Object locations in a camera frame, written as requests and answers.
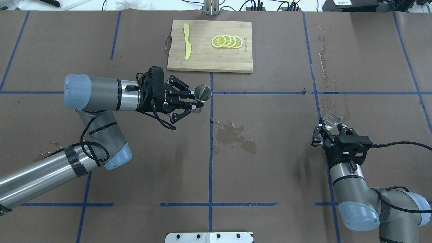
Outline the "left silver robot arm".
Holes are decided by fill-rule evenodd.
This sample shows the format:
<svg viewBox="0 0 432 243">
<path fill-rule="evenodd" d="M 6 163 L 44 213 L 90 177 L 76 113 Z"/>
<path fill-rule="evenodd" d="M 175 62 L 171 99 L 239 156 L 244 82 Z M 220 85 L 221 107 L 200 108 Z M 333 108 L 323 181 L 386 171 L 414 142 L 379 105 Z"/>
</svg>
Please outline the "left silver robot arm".
<svg viewBox="0 0 432 243">
<path fill-rule="evenodd" d="M 122 134 L 112 111 L 131 111 L 152 117 L 163 127 L 170 131 L 176 130 L 172 124 L 186 117 L 191 112 L 199 113 L 204 102 L 210 100 L 210 113 L 213 113 L 212 97 L 213 80 L 210 87 L 199 85 L 192 90 L 187 84 L 175 76 L 170 76 L 164 81 L 162 69 L 153 66 L 145 74 L 137 73 L 136 80 L 128 81 L 122 79 L 110 79 L 100 77 L 89 77 L 88 75 L 67 75 L 64 83 L 64 105 L 74 109 L 80 116 L 85 128 L 80 133 L 80 141 L 69 146 L 64 146 L 58 151 L 48 154 L 42 160 L 30 164 L 10 175 L 1 178 L 1 216 L 13 211 L 19 206 L 30 206 L 39 208 L 82 208 L 85 214 L 87 208 L 105 209 L 112 208 L 114 203 L 89 203 L 89 185 L 86 184 L 86 191 L 82 203 L 28 203 L 40 195 L 45 194 L 63 184 L 76 178 L 87 177 L 91 180 L 91 171 L 104 167 L 107 170 L 116 169 L 132 159 L 132 152 L 127 139 Z M 68 137 L 62 129 L 69 129 L 69 126 L 78 125 L 78 120 L 66 120 L 60 116 L 56 107 L 52 109 L 46 106 L 36 106 L 34 112 L 13 112 L 15 115 L 22 115 L 16 121 L 17 129 L 11 129 L 1 124 L 1 149 L 6 149 L 12 135 L 23 135 L 23 138 L 37 138 L 37 144 L 44 142 L 44 136 L 50 134 L 47 131 L 39 132 L 39 127 L 54 129 L 56 139 Z M 192 137 L 196 140 L 199 131 L 196 127 L 189 129 L 190 139 L 181 138 L 173 140 L 171 134 L 158 131 L 156 127 L 147 123 L 139 123 L 132 119 L 128 124 L 124 123 L 124 131 L 127 134 L 134 134 L 136 142 L 133 145 L 140 147 L 140 157 L 134 161 L 165 163 L 168 168 L 166 155 L 169 149 L 174 149 L 173 163 L 183 159 L 184 148 L 196 149 L 198 142 L 189 140 Z"/>
</svg>

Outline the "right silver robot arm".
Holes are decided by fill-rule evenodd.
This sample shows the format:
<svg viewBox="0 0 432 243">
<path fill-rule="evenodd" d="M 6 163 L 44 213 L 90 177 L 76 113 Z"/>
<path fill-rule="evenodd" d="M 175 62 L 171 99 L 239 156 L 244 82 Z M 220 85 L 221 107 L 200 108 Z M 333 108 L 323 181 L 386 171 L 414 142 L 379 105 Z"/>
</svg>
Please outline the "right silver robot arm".
<svg viewBox="0 0 432 243">
<path fill-rule="evenodd" d="M 381 243 L 419 243 L 419 227 L 431 219 L 431 206 L 421 195 L 404 186 L 369 187 L 361 165 L 367 152 L 401 144 L 375 144 L 368 136 L 358 135 L 343 124 L 338 134 L 319 120 L 311 145 L 322 147 L 329 167 L 338 211 L 346 228 L 352 231 L 379 229 Z"/>
</svg>

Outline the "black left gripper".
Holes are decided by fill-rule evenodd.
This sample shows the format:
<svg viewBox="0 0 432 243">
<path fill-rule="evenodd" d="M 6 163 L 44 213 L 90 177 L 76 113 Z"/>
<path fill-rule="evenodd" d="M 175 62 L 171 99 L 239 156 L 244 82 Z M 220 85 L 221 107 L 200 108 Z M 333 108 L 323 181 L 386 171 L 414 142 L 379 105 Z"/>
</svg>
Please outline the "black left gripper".
<svg viewBox="0 0 432 243">
<path fill-rule="evenodd" d="M 190 99 L 195 100 L 193 91 L 189 89 L 189 86 L 181 81 L 179 78 L 171 75 L 167 84 L 164 82 L 163 77 L 153 77 L 153 100 L 156 106 L 156 112 L 168 114 L 170 122 L 172 124 L 180 121 L 191 113 L 198 114 L 202 111 L 204 103 L 185 103 L 180 109 L 183 109 L 182 113 L 176 113 L 174 106 L 169 103 L 170 96 L 176 96 L 179 99 Z"/>
</svg>

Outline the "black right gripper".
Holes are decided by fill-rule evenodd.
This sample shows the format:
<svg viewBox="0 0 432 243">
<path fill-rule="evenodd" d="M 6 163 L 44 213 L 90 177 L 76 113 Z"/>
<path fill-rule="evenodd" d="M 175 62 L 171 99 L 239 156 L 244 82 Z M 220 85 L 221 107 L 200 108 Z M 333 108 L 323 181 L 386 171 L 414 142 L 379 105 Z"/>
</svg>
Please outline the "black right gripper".
<svg viewBox="0 0 432 243">
<path fill-rule="evenodd" d="M 326 125 L 319 124 L 312 134 L 311 145 L 324 147 L 328 166 L 340 163 L 361 166 L 373 145 L 368 136 L 358 135 L 353 128 L 339 124 L 339 135 L 334 136 Z"/>
</svg>

